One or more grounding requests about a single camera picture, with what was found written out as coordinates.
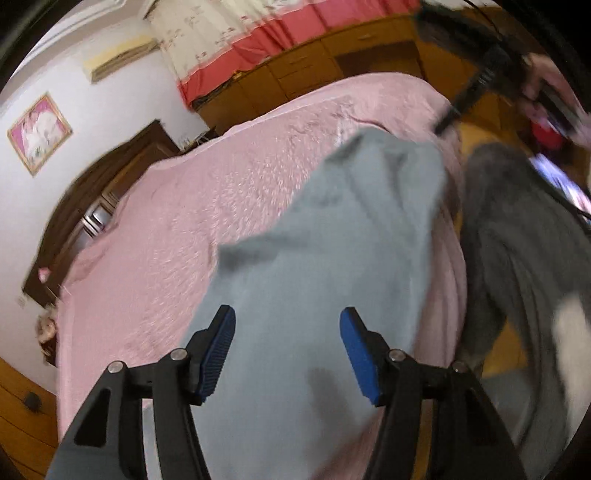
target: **pink bedspread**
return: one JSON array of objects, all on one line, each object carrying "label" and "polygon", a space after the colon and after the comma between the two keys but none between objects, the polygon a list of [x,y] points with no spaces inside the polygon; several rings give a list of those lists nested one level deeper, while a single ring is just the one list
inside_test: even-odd
[{"label": "pink bedspread", "polygon": [[443,153],[451,194],[433,227],[433,280],[415,355],[449,363],[462,327],[466,280],[448,208],[461,183],[459,139],[454,131],[445,140],[430,132],[446,102],[414,77],[367,74],[149,168],[105,233],[76,258],[61,291],[61,433],[109,362],[153,362],[178,345],[215,270],[217,246],[269,228],[319,162],[363,124],[437,141]]}]

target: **ceiling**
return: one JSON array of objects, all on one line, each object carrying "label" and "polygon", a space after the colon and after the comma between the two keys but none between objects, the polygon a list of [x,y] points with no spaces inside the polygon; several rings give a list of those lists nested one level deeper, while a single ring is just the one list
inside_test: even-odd
[{"label": "ceiling", "polygon": [[49,47],[61,44],[59,50],[65,50],[80,41],[81,33],[83,36],[92,35],[95,31],[125,18],[140,16],[150,3],[145,0],[82,0],[41,38],[22,61],[19,69]]}]

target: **blue gripper pad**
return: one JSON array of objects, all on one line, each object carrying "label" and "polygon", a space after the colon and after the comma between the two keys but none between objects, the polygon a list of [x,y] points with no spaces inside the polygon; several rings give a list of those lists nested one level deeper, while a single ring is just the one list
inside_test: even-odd
[{"label": "blue gripper pad", "polygon": [[211,395],[217,385],[217,380],[222,373],[222,367],[226,361],[226,355],[234,338],[236,330],[236,314],[233,308],[228,308],[223,319],[217,326],[217,332],[209,343],[200,366],[200,385],[198,395],[205,401]]},{"label": "blue gripper pad", "polygon": [[374,406],[380,404],[379,371],[366,338],[369,333],[357,311],[348,307],[340,314],[340,337],[364,397]]}]

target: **screw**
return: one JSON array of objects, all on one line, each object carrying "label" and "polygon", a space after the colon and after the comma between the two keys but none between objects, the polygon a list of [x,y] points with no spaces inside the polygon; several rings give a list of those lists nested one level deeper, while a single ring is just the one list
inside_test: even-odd
[{"label": "screw", "polygon": [[452,368],[455,373],[465,374],[468,372],[468,367],[464,362],[453,362]]},{"label": "screw", "polygon": [[123,362],[120,360],[116,360],[115,362],[111,362],[107,367],[107,370],[110,374],[118,374],[123,370]]},{"label": "screw", "polygon": [[187,351],[184,348],[175,348],[170,352],[170,358],[175,361],[184,360],[187,358]]},{"label": "screw", "polygon": [[392,362],[401,362],[402,360],[404,360],[406,358],[406,353],[404,353],[402,350],[399,350],[397,348],[392,348],[388,352],[388,358]]}]

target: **picture frame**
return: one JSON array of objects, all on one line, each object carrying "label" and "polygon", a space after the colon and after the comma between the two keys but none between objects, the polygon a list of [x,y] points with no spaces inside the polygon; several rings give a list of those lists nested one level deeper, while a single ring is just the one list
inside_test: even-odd
[{"label": "picture frame", "polygon": [[49,93],[41,95],[7,132],[12,147],[33,177],[71,134],[70,124]]}]

